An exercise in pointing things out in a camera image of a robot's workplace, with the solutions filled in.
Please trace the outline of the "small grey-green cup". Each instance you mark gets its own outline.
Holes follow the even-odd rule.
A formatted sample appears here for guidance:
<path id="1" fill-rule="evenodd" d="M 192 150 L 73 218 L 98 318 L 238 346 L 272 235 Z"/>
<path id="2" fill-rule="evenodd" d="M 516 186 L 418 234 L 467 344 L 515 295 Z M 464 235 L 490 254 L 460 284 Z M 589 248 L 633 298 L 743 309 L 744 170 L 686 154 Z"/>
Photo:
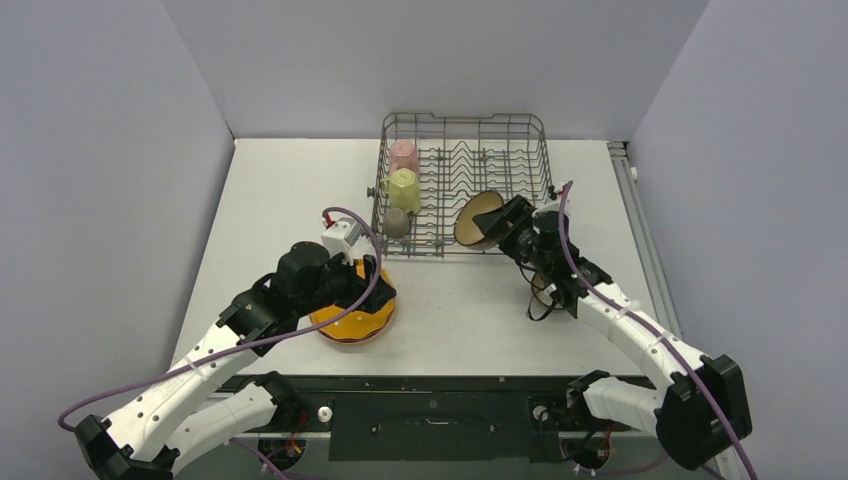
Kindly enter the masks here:
<path id="1" fill-rule="evenodd" d="M 400 239 L 411 231 L 411 211 L 391 207 L 383 215 L 383 230 L 388 238 Z"/>

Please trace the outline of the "grey wire dish rack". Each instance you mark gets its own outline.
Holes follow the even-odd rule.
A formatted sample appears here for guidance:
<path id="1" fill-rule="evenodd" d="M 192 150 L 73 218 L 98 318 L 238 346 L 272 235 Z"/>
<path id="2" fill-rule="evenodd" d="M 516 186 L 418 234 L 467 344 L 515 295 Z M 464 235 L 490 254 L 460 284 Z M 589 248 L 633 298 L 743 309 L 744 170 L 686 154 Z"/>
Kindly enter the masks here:
<path id="1" fill-rule="evenodd" d="M 390 149 L 400 140 L 418 151 L 421 210 L 412 215 L 405 236 L 392 238 L 383 227 L 390 207 L 384 187 Z M 454 224 L 472 197 L 492 190 L 505 200 L 522 196 L 539 206 L 551 184 L 546 131 L 534 114 L 392 112 L 382 122 L 376 179 L 367 190 L 373 202 L 371 225 L 386 256 L 461 255 L 467 250 L 456 243 Z"/>

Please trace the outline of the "pale yellow mug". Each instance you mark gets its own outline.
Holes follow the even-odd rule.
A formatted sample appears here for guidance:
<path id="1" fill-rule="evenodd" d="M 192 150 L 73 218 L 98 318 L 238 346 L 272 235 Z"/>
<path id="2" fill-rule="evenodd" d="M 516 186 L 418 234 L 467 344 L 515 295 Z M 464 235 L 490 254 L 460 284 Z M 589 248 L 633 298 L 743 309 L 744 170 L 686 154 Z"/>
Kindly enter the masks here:
<path id="1" fill-rule="evenodd" d="M 380 188 L 388 195 L 390 208 L 418 214 L 421 210 L 420 183 L 417 174 L 408 168 L 392 171 L 380 181 Z"/>

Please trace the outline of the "pink mug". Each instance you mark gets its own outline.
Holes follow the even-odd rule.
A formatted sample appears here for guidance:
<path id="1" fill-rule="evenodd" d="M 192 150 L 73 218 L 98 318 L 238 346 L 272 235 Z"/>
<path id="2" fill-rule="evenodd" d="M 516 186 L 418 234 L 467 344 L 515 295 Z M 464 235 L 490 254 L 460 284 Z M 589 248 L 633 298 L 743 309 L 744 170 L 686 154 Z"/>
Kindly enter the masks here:
<path id="1" fill-rule="evenodd" d="M 389 173 L 408 169 L 419 175 L 418 149 L 410 140 L 397 140 L 389 148 Z"/>

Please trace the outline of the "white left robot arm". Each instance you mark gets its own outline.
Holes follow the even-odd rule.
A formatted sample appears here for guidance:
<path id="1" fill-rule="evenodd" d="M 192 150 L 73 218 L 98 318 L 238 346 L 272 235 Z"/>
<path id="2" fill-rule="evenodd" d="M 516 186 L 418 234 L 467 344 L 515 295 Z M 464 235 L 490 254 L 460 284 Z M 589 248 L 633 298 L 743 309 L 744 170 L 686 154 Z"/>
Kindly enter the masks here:
<path id="1" fill-rule="evenodd" d="M 331 306 L 373 313 L 395 294 L 379 255 L 349 262 L 318 243 L 294 244 L 167 373 L 137 384 L 139 395 L 123 407 L 74 427 L 86 463 L 100 479 L 171 479 L 234 436 L 266 425 L 291 427 L 298 393 L 276 371 L 253 377 L 224 401 L 202 404 L 276 344 L 302 334 L 301 318 Z"/>

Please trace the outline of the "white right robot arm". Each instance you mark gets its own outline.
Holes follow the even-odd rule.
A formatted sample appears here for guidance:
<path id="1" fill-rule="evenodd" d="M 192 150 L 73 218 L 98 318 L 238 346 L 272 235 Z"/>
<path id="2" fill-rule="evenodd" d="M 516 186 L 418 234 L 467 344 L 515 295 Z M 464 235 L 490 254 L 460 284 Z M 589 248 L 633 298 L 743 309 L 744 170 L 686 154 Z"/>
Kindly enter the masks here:
<path id="1" fill-rule="evenodd" d="M 454 238 L 472 250 L 495 247 L 528 268 L 551 309 L 596 330 L 650 381 L 641 387 L 601 370 L 584 375 L 566 389 L 564 413 L 572 424 L 599 430 L 618 423 L 648 433 L 687 470 L 752 433 L 740 366 L 685 343 L 582 256 L 570 238 L 567 202 L 537 209 L 522 196 L 505 201 L 485 191 L 459 213 Z"/>

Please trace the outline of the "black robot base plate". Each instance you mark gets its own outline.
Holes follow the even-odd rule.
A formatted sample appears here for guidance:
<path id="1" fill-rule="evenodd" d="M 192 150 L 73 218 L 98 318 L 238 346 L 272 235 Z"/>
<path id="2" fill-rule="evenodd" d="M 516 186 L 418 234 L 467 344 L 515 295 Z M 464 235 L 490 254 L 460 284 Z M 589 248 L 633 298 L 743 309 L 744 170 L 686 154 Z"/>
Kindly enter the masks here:
<path id="1" fill-rule="evenodd" d="M 572 376 L 287 376 L 292 399 L 256 433 L 329 437 L 332 461 L 556 462 L 591 426 L 567 408 Z"/>

